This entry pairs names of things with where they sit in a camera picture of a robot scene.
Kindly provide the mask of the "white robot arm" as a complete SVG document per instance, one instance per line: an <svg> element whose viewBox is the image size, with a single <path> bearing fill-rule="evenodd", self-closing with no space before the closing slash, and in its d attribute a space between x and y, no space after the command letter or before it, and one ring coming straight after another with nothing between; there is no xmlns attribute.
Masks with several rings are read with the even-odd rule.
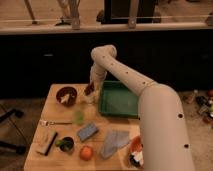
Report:
<svg viewBox="0 0 213 171"><path fill-rule="evenodd" d="M102 82L110 72L139 97L144 171L195 171L179 95L117 61L116 56L113 45L93 48L90 80Z"/></svg>

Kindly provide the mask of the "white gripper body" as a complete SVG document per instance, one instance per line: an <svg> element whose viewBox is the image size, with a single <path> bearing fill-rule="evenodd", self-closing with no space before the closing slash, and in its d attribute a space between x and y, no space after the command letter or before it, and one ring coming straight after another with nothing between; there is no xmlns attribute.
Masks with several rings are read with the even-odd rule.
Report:
<svg viewBox="0 0 213 171"><path fill-rule="evenodd" d="M90 69L90 82L94 84L94 90L98 91L103 81L105 80L107 71L100 67L99 65L94 64Z"/></svg>

